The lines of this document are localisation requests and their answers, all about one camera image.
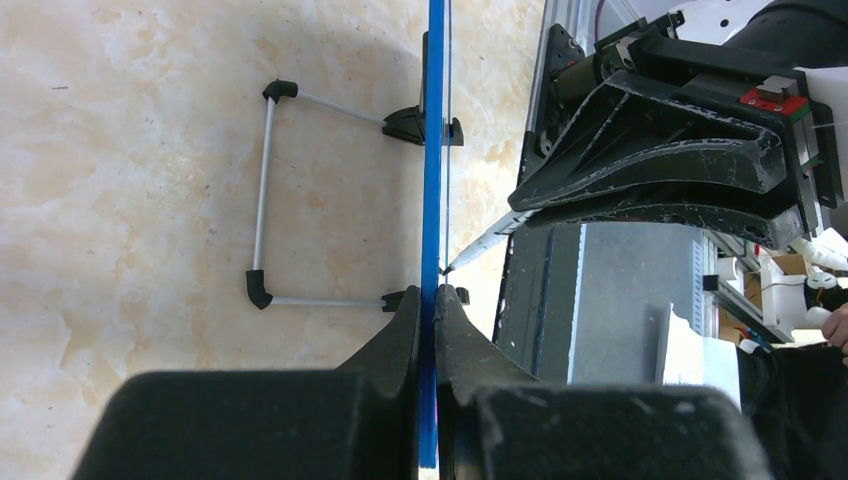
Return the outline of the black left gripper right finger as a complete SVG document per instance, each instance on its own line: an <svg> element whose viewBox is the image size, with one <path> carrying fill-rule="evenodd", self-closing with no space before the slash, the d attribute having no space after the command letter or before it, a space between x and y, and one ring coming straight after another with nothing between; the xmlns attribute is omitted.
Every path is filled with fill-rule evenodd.
<svg viewBox="0 0 848 480"><path fill-rule="evenodd" d="M768 479L750 423L695 386L542 382L468 319L450 285L434 315L444 479Z"/></svg>

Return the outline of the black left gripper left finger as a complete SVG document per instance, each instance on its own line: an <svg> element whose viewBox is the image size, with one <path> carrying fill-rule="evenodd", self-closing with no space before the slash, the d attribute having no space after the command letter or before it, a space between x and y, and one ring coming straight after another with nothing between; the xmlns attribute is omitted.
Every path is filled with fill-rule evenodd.
<svg viewBox="0 0 848 480"><path fill-rule="evenodd" d="M420 291L330 370L148 372L108 402L78 479L411 479Z"/></svg>

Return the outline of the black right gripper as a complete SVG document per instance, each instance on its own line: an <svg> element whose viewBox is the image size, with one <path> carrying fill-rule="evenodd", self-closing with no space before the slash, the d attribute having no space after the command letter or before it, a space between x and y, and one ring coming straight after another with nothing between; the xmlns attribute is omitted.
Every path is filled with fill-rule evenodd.
<svg viewBox="0 0 848 480"><path fill-rule="evenodd" d="M783 249L842 205L842 20L751 19L721 45L680 39L682 23L640 19L596 42L599 69L634 74L572 115L548 160L565 188L529 228L678 224ZM608 195L664 183L763 195Z"/></svg>

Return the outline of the white black marker pen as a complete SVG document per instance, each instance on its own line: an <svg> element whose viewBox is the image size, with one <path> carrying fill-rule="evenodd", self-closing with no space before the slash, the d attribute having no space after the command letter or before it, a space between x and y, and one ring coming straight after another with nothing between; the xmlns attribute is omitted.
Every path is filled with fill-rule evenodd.
<svg viewBox="0 0 848 480"><path fill-rule="evenodd" d="M451 272L456 271L472 262L495 245L499 244L502 240L509 237L536 213L537 210L529 210L525 212L516 212L511 210L494 222L485 232L478 236L469 245L467 245L444 268L441 268L439 273L442 276L447 276Z"/></svg>

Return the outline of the blue framed whiteboard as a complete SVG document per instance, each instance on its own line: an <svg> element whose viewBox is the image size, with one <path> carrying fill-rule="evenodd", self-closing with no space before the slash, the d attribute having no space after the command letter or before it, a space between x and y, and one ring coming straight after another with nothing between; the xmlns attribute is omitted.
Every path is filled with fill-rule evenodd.
<svg viewBox="0 0 848 480"><path fill-rule="evenodd" d="M447 224L449 196L448 176L450 148L459 144L460 124L448 120L451 89L451 47L452 47L452 3L450 1L431 1L428 7L428 31L423 42L421 100L414 110L423 118L423 200L422 234L420 262L419 299L423 305L419 308L422 315L419 326L423 338L418 342L418 353L423 356L419 367L418 394L418 439L414 445L418 448L418 466L434 470L438 466L438 423L436 405L436 369L433 315L435 313L436 292L441 282L439 267L442 260L442 244L446 235L441 228ZM389 122L356 112L341 104L308 93L296 83L285 80L270 82L262 92L267 103L263 135L262 158L259 170L259 193L255 242L252 268L246 272L246 292L250 302L259 310L272 305L297 306L385 306L385 301L307 299L275 296L267 291L262 270L263 235L266 217L269 168L272 153L272 132L275 110L283 98L300 99L324 106L344 115L386 127Z"/></svg>

